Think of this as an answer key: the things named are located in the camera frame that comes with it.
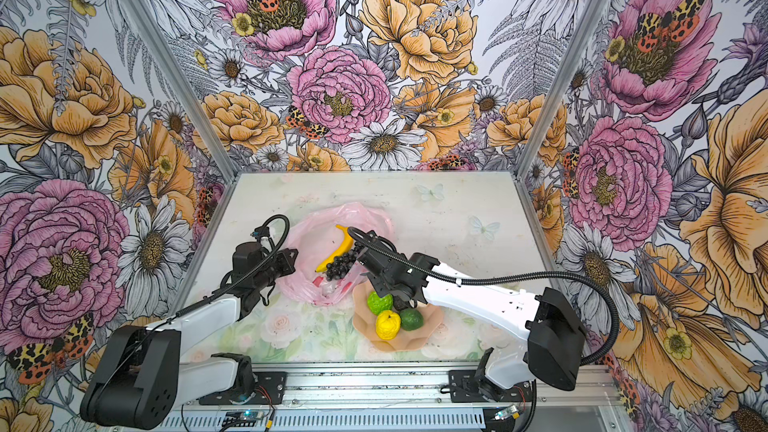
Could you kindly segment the green fake lime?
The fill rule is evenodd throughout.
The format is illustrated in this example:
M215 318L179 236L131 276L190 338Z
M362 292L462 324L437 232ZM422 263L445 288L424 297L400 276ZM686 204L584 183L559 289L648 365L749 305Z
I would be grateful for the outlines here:
M391 294L380 296L375 291L370 292L366 298L367 308L374 316L378 316L385 311L391 311L393 303L393 296Z

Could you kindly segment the dark green fake fruit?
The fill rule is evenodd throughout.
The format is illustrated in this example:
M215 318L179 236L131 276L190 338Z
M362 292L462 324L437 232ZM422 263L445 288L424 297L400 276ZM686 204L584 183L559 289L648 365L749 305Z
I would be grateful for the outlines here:
M424 326L424 317L416 308L403 309L399 312L400 327L404 331L415 331Z

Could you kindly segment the yellow fake lemon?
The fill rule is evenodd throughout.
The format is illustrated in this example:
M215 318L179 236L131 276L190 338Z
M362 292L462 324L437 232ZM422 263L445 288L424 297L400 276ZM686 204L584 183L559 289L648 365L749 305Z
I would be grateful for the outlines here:
M384 341L390 341L397 337L400 331L399 314L393 310L379 314L375 321L375 333Z

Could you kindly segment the pink scalloped bowl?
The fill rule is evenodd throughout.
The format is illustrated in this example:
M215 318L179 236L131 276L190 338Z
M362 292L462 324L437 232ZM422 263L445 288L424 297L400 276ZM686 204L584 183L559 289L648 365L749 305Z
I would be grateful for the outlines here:
M394 302L378 296L368 283L357 285L353 326L382 352L410 352L423 348L444 319L441 308L418 305L397 311Z

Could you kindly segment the pink plastic bag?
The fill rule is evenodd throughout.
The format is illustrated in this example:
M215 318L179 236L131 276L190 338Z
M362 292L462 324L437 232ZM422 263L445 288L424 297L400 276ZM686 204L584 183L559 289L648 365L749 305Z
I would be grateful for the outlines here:
M277 280L279 292L298 302L313 306L331 306L344 299L361 281L364 268L355 264L341 279L327 280L317 271L323 261L342 246L344 229L356 227L374 231L388 239L395 237L391 218L382 209L359 202L313 212L290 228L285 246L298 251L295 272Z

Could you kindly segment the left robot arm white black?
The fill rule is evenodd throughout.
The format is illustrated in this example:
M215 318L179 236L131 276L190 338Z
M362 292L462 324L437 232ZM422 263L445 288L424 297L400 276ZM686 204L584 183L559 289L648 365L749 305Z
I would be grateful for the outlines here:
M248 317L279 279L293 274L299 252L256 230L239 244L219 288L166 319L122 326L109 338L80 403L80 417L105 427L151 430L174 409L206 396L248 400L256 391L250 358L215 353L202 362L183 355L214 333Z

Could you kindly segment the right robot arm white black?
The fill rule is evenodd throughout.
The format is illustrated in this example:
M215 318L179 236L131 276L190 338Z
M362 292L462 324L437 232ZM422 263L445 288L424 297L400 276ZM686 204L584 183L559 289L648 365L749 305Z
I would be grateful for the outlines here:
M357 262L378 293L452 309L509 336L507 346L484 352L474 376L462 385L469 393L500 402L525 382L576 388L587 332L561 292L484 285L431 256L407 258L387 248L365 246Z

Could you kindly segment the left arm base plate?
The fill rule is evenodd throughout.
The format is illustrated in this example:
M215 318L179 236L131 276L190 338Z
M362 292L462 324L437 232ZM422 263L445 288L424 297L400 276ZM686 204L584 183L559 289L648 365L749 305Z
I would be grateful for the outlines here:
M200 405L280 405L286 389L286 372L256 371L249 377L240 375L230 388L205 395Z

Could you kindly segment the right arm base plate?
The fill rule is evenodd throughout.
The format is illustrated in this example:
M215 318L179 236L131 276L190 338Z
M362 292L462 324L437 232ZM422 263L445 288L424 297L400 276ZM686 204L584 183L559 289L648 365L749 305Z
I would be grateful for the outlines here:
M487 379L479 379L474 371L453 369L448 371L448 383L440 392L448 394L452 403L530 403L533 391L530 385L501 389Z

